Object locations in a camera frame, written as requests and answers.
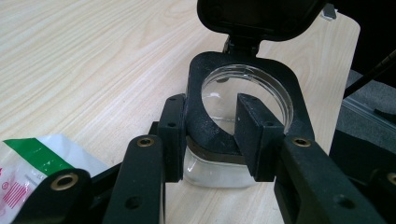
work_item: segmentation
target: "white plastic bag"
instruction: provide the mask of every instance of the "white plastic bag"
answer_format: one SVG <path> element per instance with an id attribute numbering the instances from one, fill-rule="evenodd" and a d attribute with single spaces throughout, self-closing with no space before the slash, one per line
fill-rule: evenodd
<path id="1" fill-rule="evenodd" d="M 0 223 L 10 223 L 48 175 L 67 168 L 91 176 L 107 166 L 61 134 L 0 142 Z"/>

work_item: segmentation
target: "wooden table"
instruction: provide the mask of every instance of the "wooden table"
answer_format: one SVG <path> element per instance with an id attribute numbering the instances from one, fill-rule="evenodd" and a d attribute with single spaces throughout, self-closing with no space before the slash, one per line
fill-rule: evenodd
<path id="1" fill-rule="evenodd" d="M 360 27 L 337 14 L 304 34 L 262 42 L 259 57 L 297 75 L 328 151 Z M 186 89 L 200 52 L 221 51 L 195 1 L 1 1 L 0 138 L 63 133 L 108 165 Z M 167 223 L 282 223 L 272 183 L 248 189 L 168 184 Z"/>

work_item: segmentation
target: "black hinged lid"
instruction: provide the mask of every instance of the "black hinged lid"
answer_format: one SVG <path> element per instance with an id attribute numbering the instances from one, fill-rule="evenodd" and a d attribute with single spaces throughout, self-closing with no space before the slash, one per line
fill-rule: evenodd
<path id="1" fill-rule="evenodd" d="M 304 32 L 326 0 L 198 0 L 208 29 L 241 37 L 283 41 Z"/>

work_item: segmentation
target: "clear plastic container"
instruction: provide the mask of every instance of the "clear plastic container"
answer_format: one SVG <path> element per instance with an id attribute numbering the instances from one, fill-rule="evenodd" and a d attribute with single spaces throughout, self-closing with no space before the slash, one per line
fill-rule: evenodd
<path id="1" fill-rule="evenodd" d="M 262 70 L 244 64 L 216 69 L 202 87 L 206 112 L 222 130 L 234 133 L 237 93 L 259 98 L 283 122 L 287 131 L 292 121 L 292 106 L 286 90 Z M 246 165 L 206 161 L 188 147 L 184 178 L 192 184 L 211 188 L 245 188 L 256 183 Z"/>

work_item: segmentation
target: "wood grain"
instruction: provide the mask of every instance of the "wood grain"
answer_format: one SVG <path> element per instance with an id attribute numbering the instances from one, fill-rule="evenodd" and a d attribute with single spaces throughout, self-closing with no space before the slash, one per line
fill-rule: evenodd
<path id="1" fill-rule="evenodd" d="M 0 137 L 63 133 L 108 165 L 184 92 L 191 59 L 221 51 L 196 2 L 1 1 Z M 300 81 L 319 144 L 328 151 L 359 25 L 337 14 L 259 57 Z M 282 223 L 272 183 L 248 189 L 167 185 L 168 223 Z"/>

